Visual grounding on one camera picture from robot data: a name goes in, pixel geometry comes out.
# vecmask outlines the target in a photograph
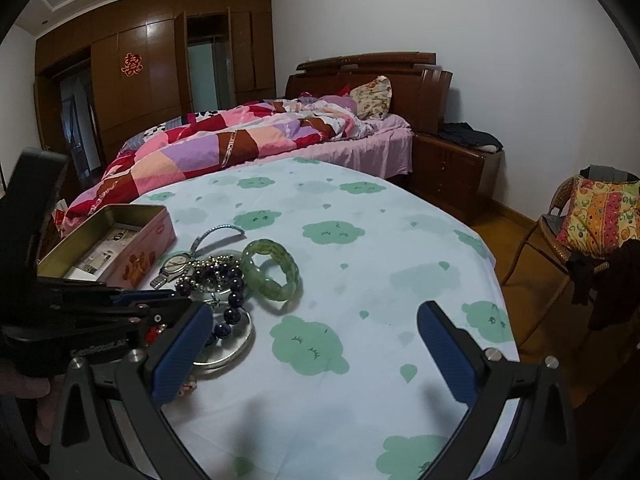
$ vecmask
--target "wooden headboard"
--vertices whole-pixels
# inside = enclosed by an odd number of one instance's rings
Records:
[[[451,72],[433,67],[436,55],[425,52],[383,52],[332,57],[298,66],[304,73],[289,77],[286,97],[302,92],[316,97],[335,94],[346,85],[351,89],[379,75],[391,80],[390,113],[404,117],[414,132],[437,134],[444,121]]]

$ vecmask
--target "metal screw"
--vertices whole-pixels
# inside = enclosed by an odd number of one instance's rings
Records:
[[[79,370],[84,366],[85,362],[86,359],[84,357],[74,357],[73,359],[71,359],[71,367],[74,370]]]
[[[552,370],[556,370],[560,366],[560,361],[558,361],[558,358],[549,355],[545,357],[545,366],[547,368],[551,368]]]
[[[146,352],[142,348],[135,348],[129,352],[129,361],[139,363],[146,357]]]
[[[494,363],[497,363],[502,359],[502,352],[500,352],[497,348],[487,348],[484,351],[484,356]]]

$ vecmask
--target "watch face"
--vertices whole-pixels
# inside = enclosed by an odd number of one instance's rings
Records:
[[[191,258],[188,254],[178,254],[177,256],[169,258],[162,266],[162,270],[164,270],[164,272],[166,272],[167,274],[180,272],[180,270],[182,270],[184,266],[190,261]]]

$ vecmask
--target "nightstand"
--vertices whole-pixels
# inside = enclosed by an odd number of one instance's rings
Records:
[[[430,135],[414,137],[407,188],[465,224],[489,205],[504,152],[463,148]]]

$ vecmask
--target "human hand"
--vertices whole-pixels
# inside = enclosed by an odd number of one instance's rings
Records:
[[[19,374],[9,361],[0,360],[0,395],[9,394],[19,399],[38,399],[36,436],[45,446],[51,442],[56,408],[62,392],[64,376],[34,379]]]

